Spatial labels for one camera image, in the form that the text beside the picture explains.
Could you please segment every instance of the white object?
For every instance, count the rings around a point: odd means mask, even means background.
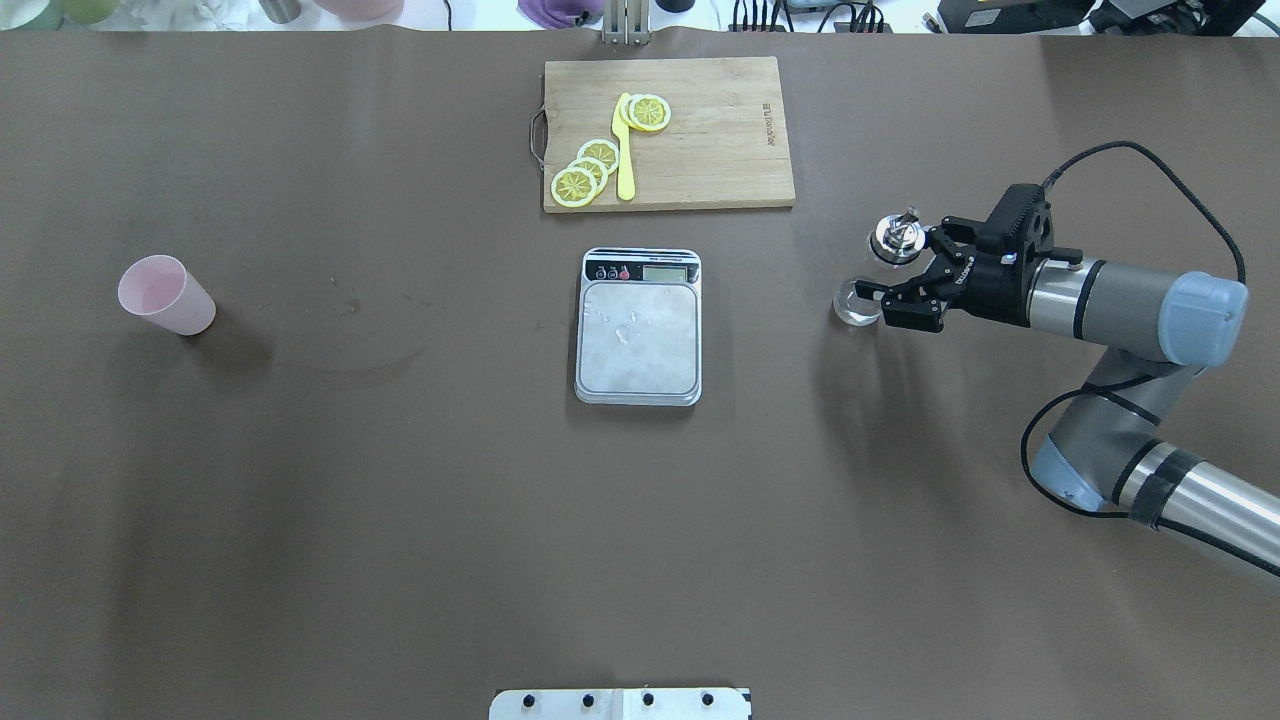
[[[745,688],[504,691],[489,720],[750,720]]]
[[[969,15],[969,19],[964,22],[964,27],[989,26],[993,24],[996,22],[996,18],[998,17],[1000,17],[1000,8],[992,8],[989,10],[978,10],[977,13],[972,13]]]
[[[58,29],[58,26],[61,24],[61,5],[55,4],[54,0],[0,1],[0,31]]]
[[[701,260],[689,250],[594,249],[582,259],[579,400],[689,406],[703,393]]]
[[[129,265],[115,293],[129,313],[184,336],[202,332],[216,313],[205,288],[169,255],[151,255]]]

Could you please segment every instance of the lemon slice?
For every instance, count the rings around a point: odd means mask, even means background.
[[[595,200],[600,183],[591,170],[568,167],[552,178],[552,200],[566,208],[581,208]]]
[[[627,124],[644,131],[657,132],[671,122],[671,105],[657,95],[635,95],[627,102]]]
[[[609,182],[609,167],[595,158],[579,158],[568,164],[570,168],[582,168],[595,178],[595,193],[604,191],[604,183]]]
[[[604,140],[603,137],[588,140],[577,149],[577,156],[595,158],[604,163],[604,167],[611,173],[618,169],[618,146],[613,145],[612,140]]]

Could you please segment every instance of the black cable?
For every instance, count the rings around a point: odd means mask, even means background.
[[[791,8],[787,8],[786,0],[776,0],[773,3],[773,17],[769,18],[769,32],[773,32],[778,27],[778,14],[786,10],[787,13],[787,28],[788,32],[795,32],[796,26],[791,24]]]
[[[1225,552],[1228,555],[1234,555],[1235,557],[1238,557],[1238,559],[1248,562],[1249,565],[1253,565],[1254,568],[1258,568],[1261,570],[1265,570],[1265,571],[1271,573],[1272,575],[1276,575],[1277,578],[1280,578],[1280,565],[1276,565],[1275,562],[1270,562],[1265,557],[1260,557],[1257,555],[1253,555],[1248,550],[1244,550],[1243,547],[1231,544],[1231,543],[1226,542],[1225,539],[1222,539],[1222,538],[1220,538],[1217,536],[1211,536],[1211,534],[1206,533],[1204,530],[1193,528],[1190,525],[1184,525],[1184,524],[1176,523],[1174,520],[1165,520],[1164,518],[1161,518],[1156,523],[1160,527],[1162,527],[1162,528],[1169,528],[1170,530],[1174,530],[1175,533],[1181,533],[1181,534],[1184,534],[1184,536],[1187,536],[1189,538],[1198,539],[1198,541],[1201,541],[1202,543],[1204,543],[1207,546],[1216,547],[1217,550],[1221,550],[1222,552]]]
[[[1244,255],[1240,254],[1240,247],[1235,245],[1234,240],[1231,240],[1231,233],[1226,232],[1226,228],[1222,227],[1222,223],[1217,222],[1217,218],[1213,217],[1213,213],[1208,211],[1208,208],[1206,208],[1204,204],[1201,202],[1199,197],[1196,197],[1196,193],[1187,187],[1187,183],[1184,183],[1183,179],[1179,178],[1176,173],[1174,173],[1172,168],[1170,168],[1155,152],[1147,150],[1146,147],[1138,145],[1137,142],[1133,142],[1130,140],[1117,140],[1115,142],[1105,142],[1102,145],[1089,147],[1084,152],[1080,152],[1076,156],[1068,160],[1066,163],[1059,165],[1057,169],[1055,169],[1052,173],[1048,174],[1047,178],[1044,178],[1044,182],[1041,183],[1041,187],[1047,193],[1050,188],[1053,187],[1053,183],[1057,182],[1057,178],[1062,177],[1062,173],[1070,169],[1071,165],[1079,163],[1080,160],[1088,158],[1089,155],[1096,155],[1098,152],[1102,152],[1103,150],[1111,150],[1115,147],[1128,147],[1129,150],[1138,152],[1143,158],[1151,160],[1157,168],[1160,168],[1160,172],[1165,173],[1165,177],[1174,183],[1174,187],[1178,188],[1178,192],[1181,192],[1183,197],[1185,197],[1196,208],[1196,210],[1198,210],[1199,214],[1206,220],[1208,220],[1208,224],[1213,227],[1213,232],[1216,232],[1217,236],[1222,238],[1222,242],[1226,243],[1226,249],[1231,251],[1231,260],[1235,261],[1235,279],[1238,279],[1240,284],[1244,284]]]
[[[1174,6],[1174,24],[1178,26],[1179,35],[1196,35],[1199,31],[1199,20],[1185,5]]]
[[[831,19],[831,14],[838,10],[840,8],[849,8],[849,26],[850,26],[849,29],[852,29],[852,24],[858,18],[858,5],[855,5],[854,3],[836,3],[835,5],[828,8],[827,14],[822,17],[822,22],[818,23],[817,32],[822,32],[822,28],[827,27],[827,20]]]
[[[867,20],[872,17],[872,10],[876,8],[870,1],[863,5],[863,12],[858,13],[858,19],[849,23],[849,32],[867,32]]]
[[[1036,430],[1036,425],[1038,425],[1039,421],[1042,419],[1044,419],[1044,415],[1048,415],[1055,407],[1057,407],[1059,405],[1066,402],[1068,400],[1073,400],[1073,398],[1080,397],[1082,395],[1101,395],[1103,392],[1115,392],[1115,391],[1119,391],[1119,389],[1129,389],[1132,387],[1140,386],[1142,383],[1151,382],[1153,379],[1155,378],[1152,375],[1139,375],[1137,378],[1125,380],[1123,383],[1115,383],[1115,384],[1110,384],[1110,386],[1080,387],[1080,388],[1073,389],[1070,392],[1064,392],[1062,395],[1060,395],[1060,396],[1055,397],[1053,400],[1050,400],[1048,402],[1046,402],[1039,409],[1039,411],[1037,411],[1036,415],[1032,416],[1030,421],[1027,423],[1027,429],[1023,430],[1023,439],[1019,443],[1019,456],[1021,457],[1021,461],[1023,461],[1023,474],[1027,475],[1027,482],[1029,482],[1032,484],[1032,487],[1036,488],[1037,492],[1039,492],[1044,497],[1052,500],[1055,505],[1057,505],[1059,507],[1061,507],[1064,510],[1074,512],[1076,515],[1083,515],[1085,518],[1105,518],[1105,519],[1116,519],[1116,520],[1128,518],[1129,516],[1128,512],[1119,512],[1119,511],[1098,512],[1098,511],[1093,511],[1093,510],[1083,510],[1080,507],[1076,507],[1076,506],[1071,505],[1070,502],[1066,502],[1065,500],[1057,497],[1056,495],[1048,492],[1047,489],[1044,489],[1044,486],[1039,484],[1036,480],[1036,478],[1032,475],[1032,466],[1030,466],[1030,462],[1027,459],[1027,443],[1028,443],[1028,441],[1030,441],[1032,432]]]
[[[1262,13],[1253,13],[1253,19],[1271,28],[1271,32],[1280,35],[1280,26],[1271,22],[1271,18],[1263,15]]]
[[[884,12],[876,5],[876,0],[867,0],[867,6],[858,15],[858,29],[863,33],[884,32]]]
[[[1204,26],[1208,24],[1208,15],[1204,14],[1204,8],[1203,6],[1201,6],[1198,10],[1193,10],[1190,8],[1187,8],[1187,14],[1189,14],[1190,18],[1192,18],[1192,20],[1196,23],[1196,32],[1197,33],[1199,33],[1199,31],[1204,29]]]

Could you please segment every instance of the purple object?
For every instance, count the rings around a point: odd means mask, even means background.
[[[526,18],[548,29],[575,27],[584,17],[599,17],[604,0],[517,0]]]

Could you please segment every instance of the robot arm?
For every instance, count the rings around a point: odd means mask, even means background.
[[[1280,500],[1155,434],[1190,382],[1230,355],[1243,283],[1055,247],[1038,184],[1011,186],[986,222],[945,218],[927,237],[934,258],[920,275],[856,283],[886,324],[941,332],[960,309],[1107,346],[1085,384],[1059,398],[1071,404],[1029,468],[1042,492],[1082,515],[1180,532],[1280,578]]]

